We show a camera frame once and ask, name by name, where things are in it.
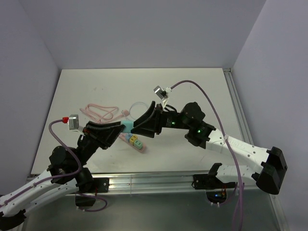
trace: teal handle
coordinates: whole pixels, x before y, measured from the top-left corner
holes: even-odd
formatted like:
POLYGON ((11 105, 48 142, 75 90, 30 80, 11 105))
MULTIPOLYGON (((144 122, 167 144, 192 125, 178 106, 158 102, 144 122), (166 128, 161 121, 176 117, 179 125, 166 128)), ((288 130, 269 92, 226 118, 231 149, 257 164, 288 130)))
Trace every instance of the teal handle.
POLYGON ((129 120, 122 120, 121 124, 125 125, 123 133, 130 133, 130 131, 134 128, 134 122, 129 120))

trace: black mount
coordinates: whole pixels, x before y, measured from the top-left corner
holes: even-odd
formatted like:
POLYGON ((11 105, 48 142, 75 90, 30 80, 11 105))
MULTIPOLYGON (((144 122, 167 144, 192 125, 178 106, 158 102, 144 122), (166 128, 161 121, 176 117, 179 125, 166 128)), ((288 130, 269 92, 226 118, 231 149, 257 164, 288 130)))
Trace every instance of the black mount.
POLYGON ((223 183, 216 178, 217 171, 222 163, 215 163, 207 174, 195 174, 193 175, 192 186, 196 190, 205 189, 205 190, 214 190, 222 188, 235 188, 235 182, 223 183))

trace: white wall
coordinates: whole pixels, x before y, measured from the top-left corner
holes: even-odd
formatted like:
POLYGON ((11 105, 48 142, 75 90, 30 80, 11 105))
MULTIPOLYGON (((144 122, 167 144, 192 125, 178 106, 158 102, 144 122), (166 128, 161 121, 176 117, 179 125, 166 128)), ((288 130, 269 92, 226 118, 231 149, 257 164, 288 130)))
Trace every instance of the white wall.
POLYGON ((233 69, 257 145, 280 147, 280 199, 291 230, 308 229, 308 2, 267 0, 233 69))
POLYGON ((62 69, 232 67, 265 0, 20 0, 62 69))
POLYGON ((30 173, 59 70, 18 0, 0 1, 0 194, 30 173))

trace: blue block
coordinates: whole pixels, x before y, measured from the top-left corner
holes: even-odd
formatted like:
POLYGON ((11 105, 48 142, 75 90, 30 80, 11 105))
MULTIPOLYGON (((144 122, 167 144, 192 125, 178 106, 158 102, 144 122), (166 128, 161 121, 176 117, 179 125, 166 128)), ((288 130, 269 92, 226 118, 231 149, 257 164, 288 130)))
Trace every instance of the blue block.
POLYGON ((129 142, 129 139, 133 136, 131 133, 127 133, 125 139, 129 142))

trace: white tabletop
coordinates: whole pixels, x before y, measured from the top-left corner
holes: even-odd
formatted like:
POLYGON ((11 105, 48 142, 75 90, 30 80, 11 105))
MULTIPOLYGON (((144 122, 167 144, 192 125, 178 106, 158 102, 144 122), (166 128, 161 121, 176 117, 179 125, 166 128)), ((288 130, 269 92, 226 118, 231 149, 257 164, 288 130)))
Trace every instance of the white tabletop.
MULTIPOLYGON (((49 156, 59 145, 48 131, 48 124, 70 114, 79 114, 80 125, 88 118, 80 112, 89 103, 118 106, 129 109, 138 101, 150 105, 160 102, 153 89, 169 87, 190 79, 197 82, 209 95, 221 118, 227 134, 242 139, 230 93, 221 68, 164 68, 164 69, 86 69, 63 70, 48 114, 47 122, 32 168, 40 174, 50 164, 49 156)), ((178 111, 189 102, 197 102, 206 114, 204 121, 219 128, 216 117, 206 98, 194 85, 185 83, 176 87, 169 104, 178 111)), ((146 111, 142 105, 132 109, 134 117, 146 111)), ((68 131, 67 125, 56 124, 54 132, 68 146, 76 147, 79 135, 68 131)), ((192 146, 184 135, 187 131, 164 128, 154 139, 139 136, 147 145, 146 153, 139 153, 117 139, 108 150, 98 151, 88 161, 91 172, 148 172, 209 170, 214 163, 233 165, 231 155, 222 155, 192 146)))

